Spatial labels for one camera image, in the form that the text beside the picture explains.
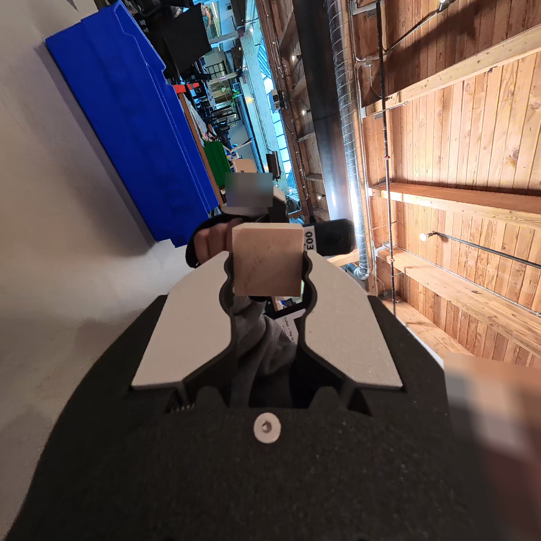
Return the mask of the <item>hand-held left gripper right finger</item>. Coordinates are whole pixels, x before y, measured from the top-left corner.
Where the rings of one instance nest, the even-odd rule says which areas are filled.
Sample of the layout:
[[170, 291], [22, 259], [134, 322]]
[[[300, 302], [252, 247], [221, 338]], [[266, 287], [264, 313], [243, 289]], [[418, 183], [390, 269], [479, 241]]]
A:
[[402, 379], [369, 295], [346, 272], [315, 251], [303, 255], [305, 313], [298, 323], [296, 407], [334, 389], [355, 409], [364, 389], [403, 390]]

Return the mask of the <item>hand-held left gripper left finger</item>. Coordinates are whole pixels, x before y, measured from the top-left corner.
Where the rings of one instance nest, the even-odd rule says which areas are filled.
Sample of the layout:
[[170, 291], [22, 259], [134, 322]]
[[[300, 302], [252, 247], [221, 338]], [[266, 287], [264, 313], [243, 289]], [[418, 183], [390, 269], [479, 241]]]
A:
[[186, 405], [204, 387], [228, 392], [239, 364], [231, 256], [221, 252], [170, 290], [132, 389], [173, 389]]

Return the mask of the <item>wooden cube with blue stripe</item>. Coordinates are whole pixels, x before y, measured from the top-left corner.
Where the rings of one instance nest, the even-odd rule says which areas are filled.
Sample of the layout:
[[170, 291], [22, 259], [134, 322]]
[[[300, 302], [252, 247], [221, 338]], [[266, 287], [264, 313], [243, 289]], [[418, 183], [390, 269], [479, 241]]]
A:
[[243, 223], [232, 229], [233, 290], [237, 296], [298, 297], [302, 290], [303, 227]]

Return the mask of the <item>blue plastic bin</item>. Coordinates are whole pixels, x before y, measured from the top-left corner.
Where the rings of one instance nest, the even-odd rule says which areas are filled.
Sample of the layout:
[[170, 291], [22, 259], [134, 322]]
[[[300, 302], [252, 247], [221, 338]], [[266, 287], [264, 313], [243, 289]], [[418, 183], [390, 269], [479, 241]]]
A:
[[165, 64], [122, 2], [45, 40], [156, 241], [184, 246], [218, 205]]

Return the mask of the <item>person's right forearm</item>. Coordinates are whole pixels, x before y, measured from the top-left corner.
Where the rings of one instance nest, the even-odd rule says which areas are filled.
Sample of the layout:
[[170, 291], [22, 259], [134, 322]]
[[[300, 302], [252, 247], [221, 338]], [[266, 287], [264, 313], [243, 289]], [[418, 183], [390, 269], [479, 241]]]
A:
[[239, 366], [230, 385], [231, 407], [293, 406], [289, 374], [296, 345], [264, 308], [264, 302], [233, 296]]

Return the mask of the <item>person's right hand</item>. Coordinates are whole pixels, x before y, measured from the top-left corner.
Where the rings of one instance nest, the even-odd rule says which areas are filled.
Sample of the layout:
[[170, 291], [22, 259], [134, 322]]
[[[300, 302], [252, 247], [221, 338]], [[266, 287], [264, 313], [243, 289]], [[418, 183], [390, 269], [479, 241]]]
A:
[[204, 264], [222, 252], [232, 251], [232, 228], [235, 221], [218, 223], [198, 231], [193, 240], [195, 258]]

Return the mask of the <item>green plastic crate stack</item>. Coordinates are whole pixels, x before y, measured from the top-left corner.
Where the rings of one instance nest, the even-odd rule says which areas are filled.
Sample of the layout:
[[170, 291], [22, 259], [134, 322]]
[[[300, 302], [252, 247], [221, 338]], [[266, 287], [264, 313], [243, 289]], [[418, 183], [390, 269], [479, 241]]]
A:
[[225, 147], [220, 141], [206, 141], [204, 150], [216, 185], [220, 190], [225, 189], [226, 175], [231, 172]]

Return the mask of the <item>spiral silver duct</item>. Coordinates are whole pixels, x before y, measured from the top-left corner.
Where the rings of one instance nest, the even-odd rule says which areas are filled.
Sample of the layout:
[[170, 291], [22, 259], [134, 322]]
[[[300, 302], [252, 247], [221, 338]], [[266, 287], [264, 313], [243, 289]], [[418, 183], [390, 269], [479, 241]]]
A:
[[358, 280], [367, 281], [373, 272], [373, 259], [369, 240], [361, 121], [349, 2], [327, 1], [327, 16], [345, 152], [347, 200], [352, 213], [351, 220], [358, 250], [358, 263], [351, 272]]

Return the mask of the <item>smooth dark duct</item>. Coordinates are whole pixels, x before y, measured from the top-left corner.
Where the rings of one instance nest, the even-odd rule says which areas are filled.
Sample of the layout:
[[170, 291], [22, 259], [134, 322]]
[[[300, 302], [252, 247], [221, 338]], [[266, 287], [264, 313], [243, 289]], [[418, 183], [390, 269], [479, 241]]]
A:
[[326, 1], [293, 1], [293, 11], [329, 217], [352, 221]]

